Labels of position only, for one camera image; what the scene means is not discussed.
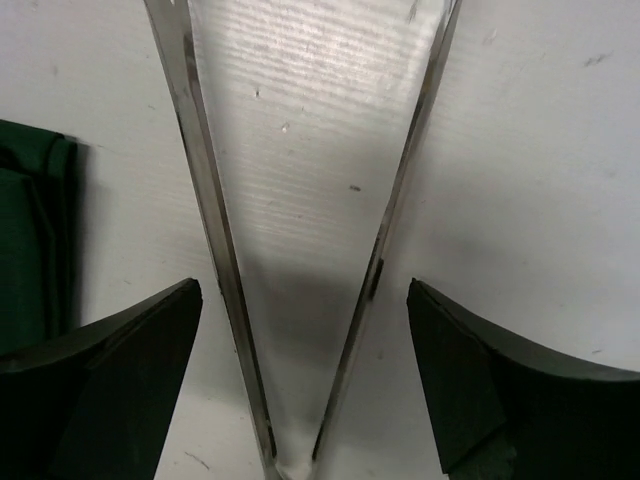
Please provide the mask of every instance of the metal rod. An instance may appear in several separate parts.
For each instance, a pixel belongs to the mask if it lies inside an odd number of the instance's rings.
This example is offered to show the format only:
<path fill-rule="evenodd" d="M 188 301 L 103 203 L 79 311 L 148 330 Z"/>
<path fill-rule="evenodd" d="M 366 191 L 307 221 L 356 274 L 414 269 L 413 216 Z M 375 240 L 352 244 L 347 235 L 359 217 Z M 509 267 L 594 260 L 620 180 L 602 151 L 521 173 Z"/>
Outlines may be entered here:
<path fill-rule="evenodd" d="M 387 207 L 382 215 L 382 221 L 378 229 L 378 235 L 373 244 L 373 250 L 369 258 L 369 264 L 362 281 L 360 294 L 353 312 L 351 325 L 347 333 L 347 338 L 340 356 L 338 368 L 333 380 L 331 392 L 325 409 L 322 423 L 316 437 L 315 445 L 311 455 L 312 474 L 314 478 L 317 474 L 319 459 L 322 458 L 327 438 L 331 430 L 335 428 L 336 418 L 342 400 L 345 397 L 349 378 L 355 364 L 355 359 L 359 344 L 361 343 L 365 319 L 368 310 L 373 302 L 376 288 L 380 281 L 382 269 L 384 267 L 385 254 L 388 251 L 390 239 L 398 220 L 398 213 L 401 203 L 406 194 L 407 182 L 406 173 L 410 170 L 411 164 L 415 163 L 421 140 L 426 132 L 429 115 L 435 102 L 436 93 L 442 79 L 444 65 L 449 55 L 451 41 L 455 31 L 458 14 L 460 12 L 461 0 L 451 0 L 449 8 L 443 15 L 431 47 L 427 70 L 422 82 L 422 88 L 418 96 L 418 101 L 411 119 L 409 131 L 405 140 L 398 170 L 393 182 L 391 195 Z"/>
<path fill-rule="evenodd" d="M 384 255 L 387 252 L 404 196 L 404 179 L 411 163 L 414 163 L 416 150 L 420 145 L 433 107 L 444 63 L 451 46 L 460 3 L 461 0 L 452 0 L 448 13 L 443 15 L 436 31 L 427 71 L 391 195 L 374 242 L 325 414 L 311 454 L 312 478 L 317 473 L 327 437 L 335 426 L 339 406 L 353 369 L 366 313 L 376 292 L 384 266 Z M 229 315 L 265 475 L 268 480 L 284 480 L 286 475 L 280 472 L 281 466 L 278 465 L 275 436 L 222 193 L 213 139 L 205 112 L 188 1 L 145 0 L 145 4 L 178 118 L 220 291 Z"/>
<path fill-rule="evenodd" d="M 276 468 L 273 427 L 198 77 L 189 4 L 187 0 L 145 0 L 145 4 L 229 315 L 266 478 L 281 480 Z"/>

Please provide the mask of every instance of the white background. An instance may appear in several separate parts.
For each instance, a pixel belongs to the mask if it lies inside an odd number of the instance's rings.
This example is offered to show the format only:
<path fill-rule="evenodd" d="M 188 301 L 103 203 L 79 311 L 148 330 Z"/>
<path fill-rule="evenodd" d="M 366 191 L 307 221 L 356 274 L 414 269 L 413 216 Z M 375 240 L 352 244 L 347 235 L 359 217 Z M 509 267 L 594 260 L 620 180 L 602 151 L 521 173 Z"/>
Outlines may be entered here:
<path fill-rule="evenodd" d="M 268 399 L 292 462 L 317 429 L 442 8 L 413 5 L 194 5 Z M 202 284 L 157 478 L 261 478 L 142 1 L 3 0 L 0 22 L 0 116 L 89 146 L 83 322 L 186 276 Z M 326 478 L 441 477 L 404 307 L 412 276 L 545 345 L 640 369 L 638 24 L 630 0 L 463 5 Z"/>

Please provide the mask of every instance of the green fabric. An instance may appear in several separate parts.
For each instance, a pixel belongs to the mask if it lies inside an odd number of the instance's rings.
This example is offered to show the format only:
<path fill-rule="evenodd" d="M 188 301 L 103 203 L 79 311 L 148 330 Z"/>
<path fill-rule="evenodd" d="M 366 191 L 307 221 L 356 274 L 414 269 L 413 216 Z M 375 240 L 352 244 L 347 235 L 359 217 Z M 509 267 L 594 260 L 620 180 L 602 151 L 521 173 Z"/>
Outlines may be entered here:
<path fill-rule="evenodd" d="M 71 328 L 77 146 L 0 121 L 0 354 Z"/>

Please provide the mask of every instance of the metal frame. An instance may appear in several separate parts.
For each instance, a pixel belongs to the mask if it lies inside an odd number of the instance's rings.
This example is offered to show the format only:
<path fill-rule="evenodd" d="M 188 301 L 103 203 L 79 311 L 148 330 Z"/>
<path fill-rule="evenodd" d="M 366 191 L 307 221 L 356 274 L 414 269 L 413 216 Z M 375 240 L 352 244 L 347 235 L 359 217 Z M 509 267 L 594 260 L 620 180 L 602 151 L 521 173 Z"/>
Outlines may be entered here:
<path fill-rule="evenodd" d="M 240 367 L 247 389 L 253 424 L 267 480 L 285 480 L 288 476 L 278 463 L 278 452 L 269 416 L 260 365 L 256 354 L 242 279 L 229 226 L 222 185 L 215 156 L 211 129 L 195 57 L 193 26 L 188 0 L 145 0 L 156 45 L 162 61 L 171 98 L 178 117 L 180 132 L 189 162 L 209 249 L 213 257 L 233 333 Z M 336 423 L 337 414 L 348 386 L 358 345 L 364 331 L 366 313 L 375 296 L 384 266 L 393 227 L 406 187 L 404 179 L 416 157 L 422 134 L 433 107 L 442 77 L 461 0 L 451 0 L 450 7 L 438 26 L 423 86 L 411 120 L 393 189 L 382 217 L 369 264 L 354 309 L 351 325 L 340 357 L 325 414 L 310 461 L 309 477 L 317 474 L 326 449 L 327 438 Z"/>

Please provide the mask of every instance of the dark spot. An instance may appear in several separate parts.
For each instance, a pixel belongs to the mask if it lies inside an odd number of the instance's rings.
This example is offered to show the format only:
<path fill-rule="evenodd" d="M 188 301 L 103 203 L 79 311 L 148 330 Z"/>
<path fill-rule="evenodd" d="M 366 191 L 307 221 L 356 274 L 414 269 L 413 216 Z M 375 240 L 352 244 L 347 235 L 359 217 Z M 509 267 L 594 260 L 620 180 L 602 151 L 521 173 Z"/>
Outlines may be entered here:
<path fill-rule="evenodd" d="M 202 465 L 204 468 L 206 468 L 207 470 L 211 470 L 211 467 L 209 465 L 207 465 L 206 463 L 204 463 L 199 457 L 197 457 L 196 455 L 194 455 L 193 453 L 189 453 L 189 452 L 184 452 L 184 454 L 187 457 L 193 458 L 196 462 L 198 462 L 200 465 Z"/>
<path fill-rule="evenodd" d="M 601 53 L 600 55 L 596 55 L 595 57 L 588 58 L 585 62 L 582 63 L 583 67 L 593 67 L 598 65 L 613 55 L 613 52 L 610 53 Z"/>
<path fill-rule="evenodd" d="M 411 8 L 409 9 L 409 15 L 407 15 L 407 23 L 413 22 L 413 19 L 416 18 L 416 14 L 418 13 L 418 0 L 414 0 L 411 4 Z"/>

